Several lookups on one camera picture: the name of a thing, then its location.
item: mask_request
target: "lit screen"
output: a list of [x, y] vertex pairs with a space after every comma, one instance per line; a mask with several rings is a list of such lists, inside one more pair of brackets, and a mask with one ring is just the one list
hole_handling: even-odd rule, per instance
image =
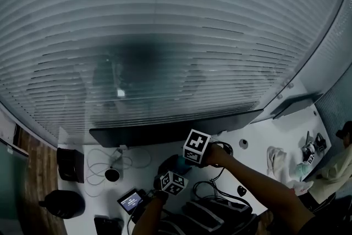
[[126, 209], [126, 211], [130, 211], [131, 209], [137, 206], [140, 200], [141, 200], [141, 197], [139, 197], [139, 195], [136, 192], [134, 192], [130, 197], [123, 200], [121, 204]]

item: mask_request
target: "black kettle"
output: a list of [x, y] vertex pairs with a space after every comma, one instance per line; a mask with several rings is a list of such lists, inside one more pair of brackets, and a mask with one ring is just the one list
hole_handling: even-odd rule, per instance
[[54, 190], [45, 196], [44, 201], [39, 201], [41, 207], [55, 216], [69, 219], [80, 216], [85, 210], [85, 202], [82, 196], [73, 191]]

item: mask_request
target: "wooden floor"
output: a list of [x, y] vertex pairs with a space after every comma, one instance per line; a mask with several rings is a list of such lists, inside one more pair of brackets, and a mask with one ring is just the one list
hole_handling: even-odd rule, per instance
[[14, 144], [29, 154], [25, 198], [19, 209], [24, 235], [67, 235], [61, 218], [51, 215], [38, 201], [58, 189], [56, 151], [20, 129]]

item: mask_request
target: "white desk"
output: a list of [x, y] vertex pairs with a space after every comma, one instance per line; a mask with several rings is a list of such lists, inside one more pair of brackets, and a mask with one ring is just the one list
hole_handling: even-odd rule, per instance
[[[288, 159], [291, 164], [290, 170], [292, 170], [301, 162], [302, 154], [300, 148], [305, 144], [308, 130], [310, 131], [311, 136], [315, 137], [318, 132], [323, 135], [328, 145], [326, 152], [331, 147], [329, 137], [321, 118], [317, 111], [317, 115], [314, 115], [314, 111], [316, 111], [316, 108], [315, 106], [312, 106], [300, 112], [282, 117], [276, 121], [267, 120], [250, 124], [243, 129], [223, 133], [219, 136], [219, 139], [231, 144], [236, 159], [263, 174], [266, 174], [267, 171], [267, 148], [269, 146], [281, 147], [288, 153]], [[248, 141], [248, 149], [243, 150], [240, 148], [240, 139], [246, 139]], [[93, 220], [95, 215], [103, 215], [110, 218], [119, 217], [122, 218], [126, 224], [129, 216], [119, 206], [117, 200], [132, 188], [144, 189], [146, 191], [152, 189], [153, 178], [157, 174], [159, 165], [171, 155], [182, 155], [183, 143], [184, 142], [177, 142], [144, 147], [151, 154], [151, 164], [144, 169], [130, 168], [124, 171], [123, 179], [118, 180], [116, 183], [105, 181], [100, 187], [92, 188], [88, 184], [66, 182], [58, 177], [59, 189], [78, 191], [84, 197], [86, 202], [86, 210], [83, 215], [70, 220], [64, 220], [67, 234], [96, 235]], [[100, 148], [108, 154], [111, 154], [114, 151], [112, 148], [106, 149], [99, 145], [84, 145], [81, 147], [69, 146], [69, 148], [82, 151], [85, 154], [85, 157], [92, 148]], [[137, 165], [141, 165], [146, 161], [146, 155], [139, 150], [127, 151], [124, 156], [129, 156], [135, 161], [139, 160]], [[321, 157], [322, 155], [316, 155], [311, 169], [319, 163]], [[99, 155], [99, 153], [91, 154], [90, 156], [90, 163], [106, 162], [107, 160], [107, 157], [103, 154]], [[178, 196], [170, 196], [165, 208], [172, 212], [180, 211], [182, 205], [190, 199], [194, 183], [209, 180], [210, 178], [215, 177], [219, 172], [219, 168], [213, 167], [203, 169], [193, 168], [185, 176], [189, 179], [187, 190], [183, 191]], [[227, 171], [224, 171], [221, 178], [217, 180], [217, 185], [220, 190], [238, 196], [236, 190], [240, 183]], [[86, 195], [84, 186], [86, 186], [86, 190], [93, 195], [98, 194], [101, 189], [103, 189], [103, 192], [99, 197], [91, 198]], [[208, 188], [200, 187], [200, 192], [207, 189]], [[204, 192], [206, 194], [212, 193], [210, 189], [208, 189], [208, 193], [207, 191]], [[247, 191], [243, 198], [251, 204], [253, 211], [256, 214], [259, 215], [266, 210], [266, 208], [261, 205], [251, 193], [249, 193], [249, 191]]]

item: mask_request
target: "white cube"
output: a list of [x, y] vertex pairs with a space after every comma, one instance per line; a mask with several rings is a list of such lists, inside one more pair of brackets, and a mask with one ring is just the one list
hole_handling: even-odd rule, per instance
[[161, 190], [172, 195], [179, 194], [187, 186], [188, 180], [171, 171], [160, 178]]
[[192, 129], [183, 146], [183, 158], [200, 164], [209, 140], [209, 134]]

